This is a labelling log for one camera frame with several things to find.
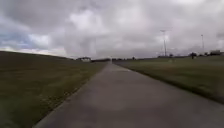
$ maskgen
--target grassy hill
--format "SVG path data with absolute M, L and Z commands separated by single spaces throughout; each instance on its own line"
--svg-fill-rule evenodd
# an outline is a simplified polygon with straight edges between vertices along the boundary
M 0 51 L 0 127 L 31 128 L 103 65 Z

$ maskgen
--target light pole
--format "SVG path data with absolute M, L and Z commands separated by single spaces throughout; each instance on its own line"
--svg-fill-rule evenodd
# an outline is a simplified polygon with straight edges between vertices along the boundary
M 166 56 L 166 53 L 167 53 L 167 51 L 166 51 L 166 30 L 161 30 L 161 32 L 163 33 L 164 54 Z
M 205 52 L 205 44 L 204 44 L 204 35 L 203 34 L 201 35 L 201 43 L 202 43 L 202 52 L 204 54 L 204 52 Z

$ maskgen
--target cloudy sky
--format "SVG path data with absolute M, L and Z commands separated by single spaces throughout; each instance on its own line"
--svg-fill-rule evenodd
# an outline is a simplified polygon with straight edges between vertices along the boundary
M 224 0 L 0 0 L 0 50 L 153 57 L 224 49 Z

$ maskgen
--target paved path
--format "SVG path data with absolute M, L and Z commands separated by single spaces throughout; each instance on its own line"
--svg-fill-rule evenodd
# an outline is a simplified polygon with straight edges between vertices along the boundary
M 36 128 L 224 128 L 224 105 L 108 64 Z

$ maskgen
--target green grass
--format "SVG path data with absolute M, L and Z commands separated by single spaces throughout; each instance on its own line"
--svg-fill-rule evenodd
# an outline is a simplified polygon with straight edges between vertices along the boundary
M 0 128 L 31 128 L 103 65 L 0 52 Z
M 224 103 L 224 57 L 151 59 L 117 63 L 123 67 Z

